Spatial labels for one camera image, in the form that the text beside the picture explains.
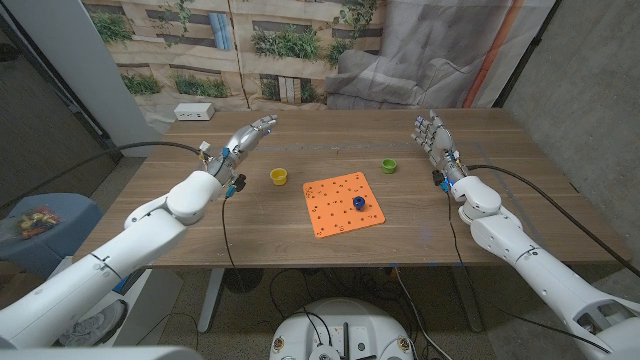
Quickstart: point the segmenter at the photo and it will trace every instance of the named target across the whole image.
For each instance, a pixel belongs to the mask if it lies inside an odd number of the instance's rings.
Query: wall mural
[[[161,132],[180,102],[217,111],[490,106],[553,3],[82,2]]]

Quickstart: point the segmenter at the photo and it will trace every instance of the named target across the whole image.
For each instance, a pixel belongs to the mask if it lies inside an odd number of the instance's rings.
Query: robotic arm
[[[569,332],[609,351],[577,341],[589,359],[635,358],[640,305],[595,289],[529,238],[518,218],[502,206],[500,195],[468,175],[451,134],[433,110],[430,115],[431,121],[417,119],[411,137],[438,169],[434,179],[464,203],[458,213],[470,225],[474,241],[516,269]]]
[[[241,128],[215,158],[201,147],[200,168],[168,194],[134,210],[122,233],[0,311],[0,349],[50,346],[123,277],[171,250],[225,186],[227,198],[242,190],[245,176],[235,169],[276,120],[270,115]]]

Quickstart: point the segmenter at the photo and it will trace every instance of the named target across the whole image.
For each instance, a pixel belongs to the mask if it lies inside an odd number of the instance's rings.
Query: blue chair
[[[22,266],[27,272],[49,277],[65,256],[73,255],[98,224],[104,213],[98,204],[79,194],[52,193],[26,197],[8,217],[47,205],[63,222],[30,239],[0,244],[0,260]]]

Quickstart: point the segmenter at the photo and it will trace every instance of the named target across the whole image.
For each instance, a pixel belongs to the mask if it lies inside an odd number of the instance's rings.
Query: table leg
[[[453,266],[451,267],[451,273],[453,274],[453,281],[455,282],[458,294],[460,295],[462,308],[467,315],[469,329],[476,333],[482,332],[484,327],[482,326],[482,319],[480,319],[478,302],[475,294],[473,293],[473,289],[469,285],[464,269],[461,266]]]
[[[204,334],[211,328],[213,312],[216,308],[218,295],[222,289],[222,275],[224,275],[224,269],[212,269],[211,275],[209,275],[207,294],[204,297],[202,312],[200,312],[200,321],[198,321],[198,332],[200,333]]]

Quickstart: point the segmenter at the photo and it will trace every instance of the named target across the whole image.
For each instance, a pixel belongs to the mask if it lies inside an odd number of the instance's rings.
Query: white power outlet
[[[210,120],[216,110],[212,103],[181,103],[173,112],[178,120]]]

